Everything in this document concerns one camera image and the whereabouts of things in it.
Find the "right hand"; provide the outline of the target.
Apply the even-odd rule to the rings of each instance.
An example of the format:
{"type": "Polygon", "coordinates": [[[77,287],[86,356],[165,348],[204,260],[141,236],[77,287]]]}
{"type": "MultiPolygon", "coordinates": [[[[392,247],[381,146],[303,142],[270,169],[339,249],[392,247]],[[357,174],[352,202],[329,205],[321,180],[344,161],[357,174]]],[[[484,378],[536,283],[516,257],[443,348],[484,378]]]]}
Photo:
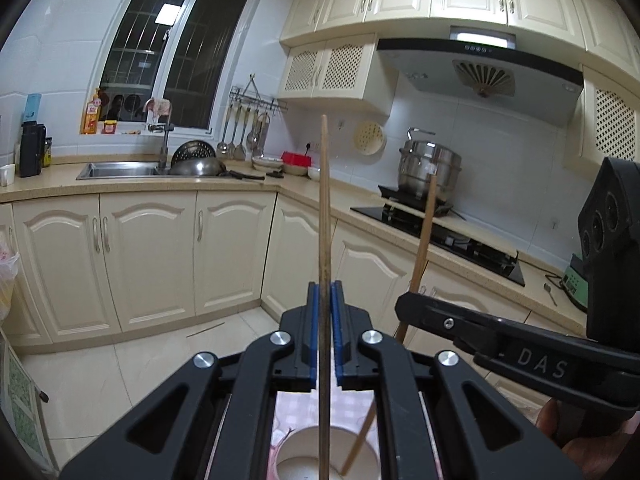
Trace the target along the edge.
{"type": "Polygon", "coordinates": [[[590,428],[583,411],[549,400],[535,426],[580,470],[584,479],[639,478],[639,413],[613,429],[612,422],[590,428]]]}

